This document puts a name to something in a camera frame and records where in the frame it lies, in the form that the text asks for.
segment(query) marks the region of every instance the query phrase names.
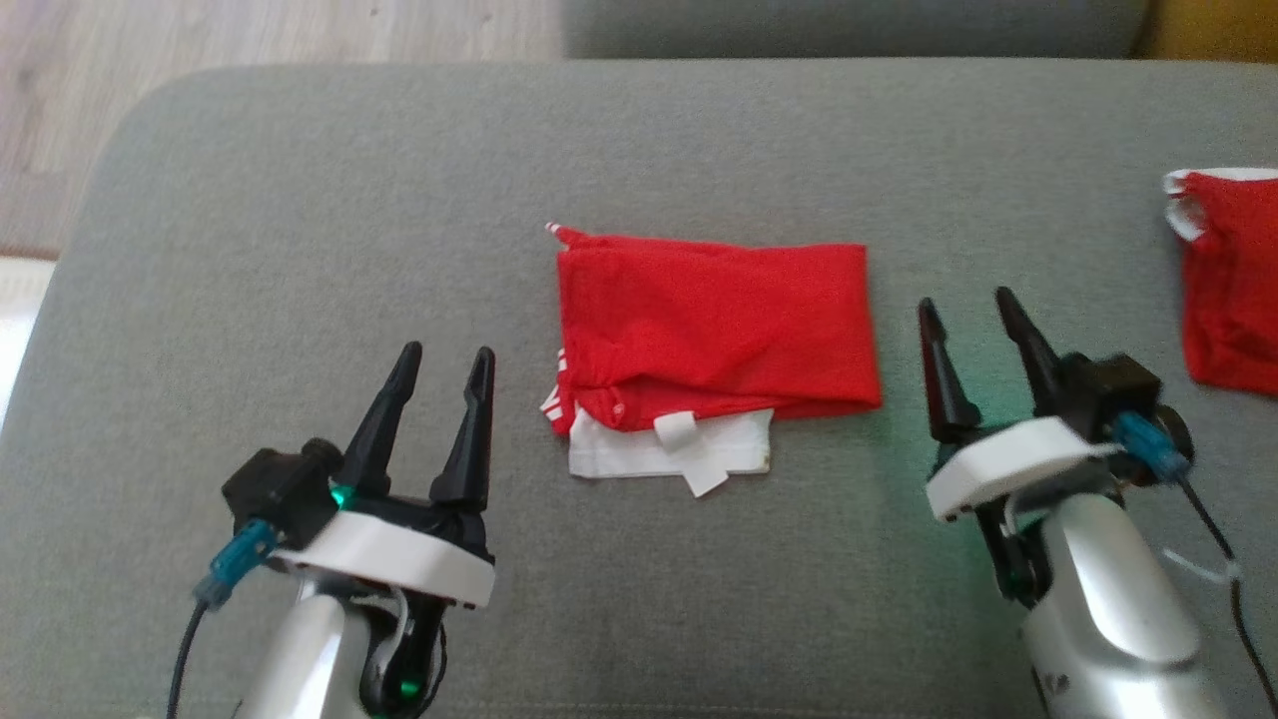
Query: white tag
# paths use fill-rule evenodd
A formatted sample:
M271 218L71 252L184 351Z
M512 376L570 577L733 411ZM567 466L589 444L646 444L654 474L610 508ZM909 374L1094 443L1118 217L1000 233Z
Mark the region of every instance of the white tag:
M693 497L702 497L727 481L727 470L702 438L691 412L657 418L652 429L657 433L662 450L684 475Z

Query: white cable tie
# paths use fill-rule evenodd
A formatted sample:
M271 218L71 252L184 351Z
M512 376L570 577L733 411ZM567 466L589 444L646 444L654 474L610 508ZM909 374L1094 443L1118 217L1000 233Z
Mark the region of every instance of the white cable tie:
M1163 548L1163 557L1197 575L1200 579L1212 582L1213 585L1228 585L1233 580L1242 577L1242 566L1233 561L1227 562L1224 564L1224 572L1220 573L1199 567L1166 547Z

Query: gray couch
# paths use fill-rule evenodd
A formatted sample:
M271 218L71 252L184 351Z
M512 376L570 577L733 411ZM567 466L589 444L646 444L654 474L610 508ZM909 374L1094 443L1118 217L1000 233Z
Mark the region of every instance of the gray couch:
M204 73L101 157L0 435L0 714L158 716L189 591L259 447L344 442L408 338L391 465L423 493L474 349L498 356L491 607L446 618L431 716L1035 716L970 522L935 522L914 307L992 419L1029 393L992 290L1059 349L1126 350L1197 441L1200 493L1278 653L1278 406L1190 382L1171 167L1278 163L1268 66L1062 60L565 63ZM772 473L578 481L538 406L560 346L542 222L749 245L860 241L886 405L780 423ZM1155 548L1217 553L1172 493ZM1263 699L1220 587L1169 568L1236 716ZM183 716L226 719L293 585L196 640Z
M1149 0L561 0L571 57L1125 57Z

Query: folded red cloth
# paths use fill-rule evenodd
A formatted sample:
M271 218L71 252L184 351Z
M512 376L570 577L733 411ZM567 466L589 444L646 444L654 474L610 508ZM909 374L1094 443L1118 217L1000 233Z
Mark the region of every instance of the folded red cloth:
M580 405L620 432L774 409L820 418L882 405L865 248L594 236L551 226L565 363L558 434Z
M1186 238L1182 267L1190 377L1278 395L1278 179L1189 172L1177 189L1201 232Z

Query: green led light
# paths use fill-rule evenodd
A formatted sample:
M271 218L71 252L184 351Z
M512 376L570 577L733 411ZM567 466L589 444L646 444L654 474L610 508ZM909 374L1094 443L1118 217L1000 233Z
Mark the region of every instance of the green led light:
M332 501L337 503L337 510L341 510L346 501L355 494L355 488L346 485L334 485L328 494L332 496Z

